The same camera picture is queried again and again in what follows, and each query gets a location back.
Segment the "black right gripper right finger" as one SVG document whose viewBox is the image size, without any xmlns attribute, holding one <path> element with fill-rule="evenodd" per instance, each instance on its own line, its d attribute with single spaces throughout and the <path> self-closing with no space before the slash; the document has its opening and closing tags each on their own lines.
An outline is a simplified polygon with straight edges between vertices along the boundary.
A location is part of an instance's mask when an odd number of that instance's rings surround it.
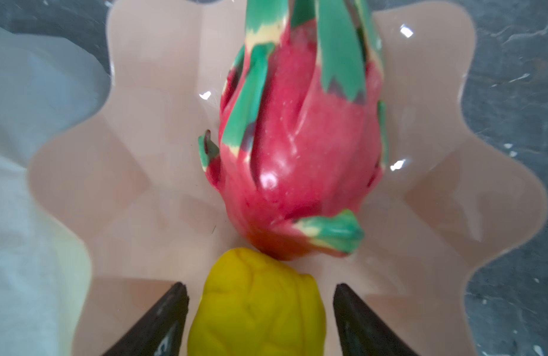
<svg viewBox="0 0 548 356">
<path fill-rule="evenodd" d="M 343 355 L 417 356 L 345 283 L 336 286 L 333 311 Z"/>
</svg>

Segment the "yellow lemon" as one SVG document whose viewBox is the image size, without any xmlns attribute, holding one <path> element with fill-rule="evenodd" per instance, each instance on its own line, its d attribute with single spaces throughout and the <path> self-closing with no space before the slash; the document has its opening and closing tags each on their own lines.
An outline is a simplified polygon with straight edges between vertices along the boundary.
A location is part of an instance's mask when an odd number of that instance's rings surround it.
<svg viewBox="0 0 548 356">
<path fill-rule="evenodd" d="M 188 355 L 323 355 L 327 321 L 315 278 L 246 248 L 211 268 Z"/>
</svg>

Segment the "white plastic bag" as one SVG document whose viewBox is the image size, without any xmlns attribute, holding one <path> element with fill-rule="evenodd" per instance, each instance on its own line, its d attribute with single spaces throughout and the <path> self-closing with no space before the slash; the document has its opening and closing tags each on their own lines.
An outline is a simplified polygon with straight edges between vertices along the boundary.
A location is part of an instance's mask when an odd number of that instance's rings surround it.
<svg viewBox="0 0 548 356">
<path fill-rule="evenodd" d="M 29 163 L 53 136 L 96 114 L 110 78 L 61 37 L 0 27 L 0 355 L 70 355 L 91 283 L 75 234 L 28 186 Z"/>
</svg>

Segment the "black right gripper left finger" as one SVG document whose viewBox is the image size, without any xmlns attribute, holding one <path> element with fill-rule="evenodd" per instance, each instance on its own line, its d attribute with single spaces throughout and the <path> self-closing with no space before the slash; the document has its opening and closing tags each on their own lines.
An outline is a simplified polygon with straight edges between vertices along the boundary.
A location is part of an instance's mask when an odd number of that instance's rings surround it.
<svg viewBox="0 0 548 356">
<path fill-rule="evenodd" d="M 177 282 L 103 355 L 178 355 L 188 311 L 187 288 Z"/>
</svg>

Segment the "pink dragon fruit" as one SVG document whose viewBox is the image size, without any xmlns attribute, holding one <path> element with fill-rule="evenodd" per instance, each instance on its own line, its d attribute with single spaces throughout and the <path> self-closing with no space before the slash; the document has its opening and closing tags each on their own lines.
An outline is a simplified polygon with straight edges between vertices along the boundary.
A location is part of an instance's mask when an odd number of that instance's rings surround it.
<svg viewBox="0 0 548 356">
<path fill-rule="evenodd" d="M 249 1 L 202 169 L 231 223 L 279 260 L 354 253 L 388 160 L 382 41 L 367 1 Z"/>
</svg>

